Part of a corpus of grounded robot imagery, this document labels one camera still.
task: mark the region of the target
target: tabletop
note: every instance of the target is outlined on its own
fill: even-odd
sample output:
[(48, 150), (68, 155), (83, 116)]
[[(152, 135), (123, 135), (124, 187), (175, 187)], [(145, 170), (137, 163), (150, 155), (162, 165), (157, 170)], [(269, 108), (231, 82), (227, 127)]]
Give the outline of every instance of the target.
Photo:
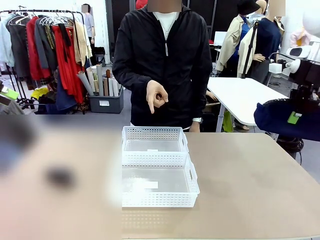
[[(187, 139), (200, 188), (194, 208), (121, 211), (115, 191), (121, 186), (114, 180), (121, 182), (121, 159), (115, 154), (121, 133), (46, 133), (1, 178), (0, 239), (320, 236), (319, 184), (270, 137), (187, 133)], [(53, 166), (72, 170), (74, 186), (50, 184), (46, 172)]]
[(208, 89), (240, 123), (247, 126), (256, 125), (254, 112), (257, 103), (288, 98), (251, 78), (210, 77)]

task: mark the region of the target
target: white plastic basket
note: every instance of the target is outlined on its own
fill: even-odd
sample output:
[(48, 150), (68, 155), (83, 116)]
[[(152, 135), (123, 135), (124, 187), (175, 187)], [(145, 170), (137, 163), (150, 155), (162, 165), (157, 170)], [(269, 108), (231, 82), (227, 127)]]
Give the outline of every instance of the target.
[(122, 130), (122, 162), (168, 159), (179, 164), (188, 153), (188, 141), (181, 127), (125, 126)]
[(172, 158), (129, 158), (122, 163), (122, 207), (192, 208), (198, 176), (189, 154)]

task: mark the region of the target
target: red garment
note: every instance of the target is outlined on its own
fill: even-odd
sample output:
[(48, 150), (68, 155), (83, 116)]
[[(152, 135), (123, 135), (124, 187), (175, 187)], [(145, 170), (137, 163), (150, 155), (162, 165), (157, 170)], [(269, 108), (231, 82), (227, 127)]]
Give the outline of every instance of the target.
[(36, 41), (35, 41), (35, 27), (37, 16), (34, 16), (26, 24), (26, 38), (28, 42), (28, 53), (29, 53), (29, 65), (30, 73), (33, 80), (39, 81), (41, 79), (46, 79), (51, 76), (49, 69), (41, 68), (39, 55), (37, 51)]
[(145, 5), (147, 5), (148, 0), (136, 0), (135, 8), (142, 9)]
[(69, 95), (73, 95), (78, 104), (84, 102), (83, 83), (77, 77), (79, 71), (84, 68), (76, 64), (75, 47), (74, 47), (74, 30), (66, 28), (67, 37), (70, 40), (70, 46), (67, 45), (63, 38), (62, 32), (58, 26), (52, 27), (55, 36), (56, 57), (59, 65), (59, 72), (63, 88)]

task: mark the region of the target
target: black coat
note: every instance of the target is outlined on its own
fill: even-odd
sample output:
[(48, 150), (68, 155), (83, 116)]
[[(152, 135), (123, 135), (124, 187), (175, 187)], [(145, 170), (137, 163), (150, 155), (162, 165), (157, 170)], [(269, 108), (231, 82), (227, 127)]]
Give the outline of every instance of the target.
[[(183, 6), (167, 41), (148, 6), (128, 12), (120, 25), (112, 72), (132, 91), (131, 123), (135, 126), (187, 128), (202, 116), (212, 61), (205, 20)], [(147, 84), (155, 80), (169, 102), (151, 114)]]

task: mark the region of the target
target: hand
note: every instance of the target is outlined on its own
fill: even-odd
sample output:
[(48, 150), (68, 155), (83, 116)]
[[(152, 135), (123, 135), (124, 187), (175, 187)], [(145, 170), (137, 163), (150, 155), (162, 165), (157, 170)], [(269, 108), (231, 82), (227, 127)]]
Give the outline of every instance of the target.
[(253, 60), (261, 63), (264, 60), (266, 60), (266, 58), (264, 56), (262, 56), (262, 54), (258, 53), (258, 54), (253, 55)]
[(193, 121), (189, 133), (200, 133), (200, 123)]
[(214, 101), (218, 101), (218, 98), (216, 98), (216, 96), (212, 92), (206, 91), (206, 95), (212, 98)]
[(157, 81), (151, 80), (146, 86), (146, 101), (148, 102), (151, 114), (155, 113), (155, 108), (160, 108), (169, 102), (168, 93)]

